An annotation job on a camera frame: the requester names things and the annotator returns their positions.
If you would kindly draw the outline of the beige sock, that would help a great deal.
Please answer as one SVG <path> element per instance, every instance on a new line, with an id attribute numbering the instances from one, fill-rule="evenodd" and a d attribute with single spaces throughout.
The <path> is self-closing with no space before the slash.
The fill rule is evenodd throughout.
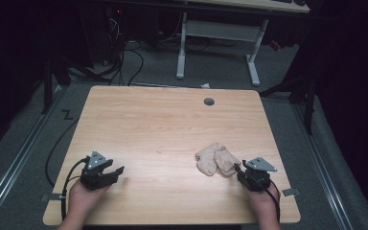
<path id="1" fill-rule="evenodd" d="M 216 172 L 218 164 L 215 155 L 220 150 L 223 150 L 223 145 L 214 143 L 195 154 L 196 166 L 201 173 L 212 176 Z"/>
<path id="2" fill-rule="evenodd" d="M 234 156 L 226 147 L 222 147 L 215 152 L 214 159 L 218 168 L 225 176 L 234 174 L 235 166 L 239 165 L 241 161 Z"/>

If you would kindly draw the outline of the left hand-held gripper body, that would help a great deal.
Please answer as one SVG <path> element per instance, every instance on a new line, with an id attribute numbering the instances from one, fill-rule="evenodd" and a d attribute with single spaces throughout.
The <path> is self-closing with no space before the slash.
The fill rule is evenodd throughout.
<path id="1" fill-rule="evenodd" d="M 104 182 L 104 171 L 100 167 L 100 165 L 106 160 L 108 159 L 95 150 L 91 153 L 91 156 L 82 169 L 80 176 L 80 182 L 85 188 L 89 190 L 97 190 L 112 184 Z"/>

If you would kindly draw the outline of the white-framed desk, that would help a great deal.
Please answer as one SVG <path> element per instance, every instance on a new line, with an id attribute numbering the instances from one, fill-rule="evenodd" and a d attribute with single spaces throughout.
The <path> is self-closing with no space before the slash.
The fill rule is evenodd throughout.
<path id="1" fill-rule="evenodd" d="M 304 0 L 293 0 L 281 3 L 270 0 L 176 0 L 182 7 L 223 7 L 225 10 L 253 10 L 262 13 L 285 13 L 291 15 L 307 15 L 311 9 Z M 213 22 L 207 19 L 189 19 L 186 12 L 182 13 L 180 50 L 177 60 L 176 77 L 185 76 L 186 41 L 188 36 L 216 38 L 224 40 L 252 42 L 251 53 L 245 56 L 250 79 L 253 86 L 259 86 L 255 58 L 260 49 L 269 19 L 265 16 L 256 26 L 240 25 L 229 22 Z"/>

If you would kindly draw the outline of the black metal stand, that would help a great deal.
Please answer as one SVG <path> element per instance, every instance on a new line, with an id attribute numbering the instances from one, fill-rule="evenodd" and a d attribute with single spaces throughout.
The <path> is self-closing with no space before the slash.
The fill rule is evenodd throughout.
<path id="1" fill-rule="evenodd" d="M 70 58 L 61 55 L 58 52 L 50 50 L 48 52 L 47 60 L 44 63 L 44 107 L 42 113 L 47 115 L 53 103 L 53 79 L 57 80 L 57 84 L 60 86 L 69 86 L 71 83 L 71 78 L 68 74 L 68 68 L 72 67 L 77 69 L 79 72 L 83 73 L 87 77 L 96 78 L 96 75 L 77 64 Z"/>
<path id="2" fill-rule="evenodd" d="M 312 134 L 311 121 L 314 112 L 314 94 L 318 79 L 318 55 L 320 48 L 313 41 L 304 41 L 289 66 L 285 79 L 263 92 L 261 97 L 268 97 L 276 92 L 289 92 L 291 104 L 305 105 L 303 125 L 308 134 Z"/>

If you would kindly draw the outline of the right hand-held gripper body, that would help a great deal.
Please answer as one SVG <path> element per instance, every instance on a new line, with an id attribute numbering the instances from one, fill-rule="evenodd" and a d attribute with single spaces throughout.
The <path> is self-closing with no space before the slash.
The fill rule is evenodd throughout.
<path id="1" fill-rule="evenodd" d="M 244 168 L 247 179 L 240 183 L 251 192 L 263 191 L 270 187 L 271 179 L 269 172 L 277 172 L 277 169 L 262 157 L 247 161 L 250 170 Z"/>

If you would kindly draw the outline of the metal floor rail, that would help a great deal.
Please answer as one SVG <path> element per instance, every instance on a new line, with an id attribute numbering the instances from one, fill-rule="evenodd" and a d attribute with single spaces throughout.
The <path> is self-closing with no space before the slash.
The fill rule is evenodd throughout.
<path id="1" fill-rule="evenodd" d="M 53 101 L 45 108 L 44 87 L 39 87 L 26 107 L 11 121 L 0 141 L 0 207 L 29 159 L 53 107 L 66 90 L 66 86 L 55 86 L 52 91 Z"/>
<path id="2" fill-rule="evenodd" d="M 317 177 L 320 180 L 323 191 L 332 209 L 339 230 L 354 230 L 339 195 L 339 192 L 337 191 L 334 182 L 332 181 L 326 165 L 321 157 L 319 148 L 317 147 L 313 136 L 309 134 L 308 130 L 305 127 L 303 109 L 299 105 L 295 104 L 292 104 L 290 107 L 309 145 L 310 155 L 317 173 Z"/>

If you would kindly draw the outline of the person's left hand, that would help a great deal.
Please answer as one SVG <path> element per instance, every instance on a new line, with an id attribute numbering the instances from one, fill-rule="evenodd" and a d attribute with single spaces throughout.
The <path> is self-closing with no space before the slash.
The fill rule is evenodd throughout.
<path id="1" fill-rule="evenodd" d="M 67 217 L 86 219 L 108 189 L 109 186 L 89 190 L 79 181 L 76 181 L 70 191 Z"/>

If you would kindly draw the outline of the person's right hand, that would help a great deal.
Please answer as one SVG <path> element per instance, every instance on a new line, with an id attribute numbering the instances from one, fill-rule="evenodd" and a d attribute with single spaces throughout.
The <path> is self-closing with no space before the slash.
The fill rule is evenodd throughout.
<path id="1" fill-rule="evenodd" d="M 266 191 L 251 192 L 245 187 L 242 188 L 256 217 L 262 214 L 271 214 L 277 218 L 276 202 L 279 201 L 279 195 L 273 185 L 267 188 L 268 193 Z"/>

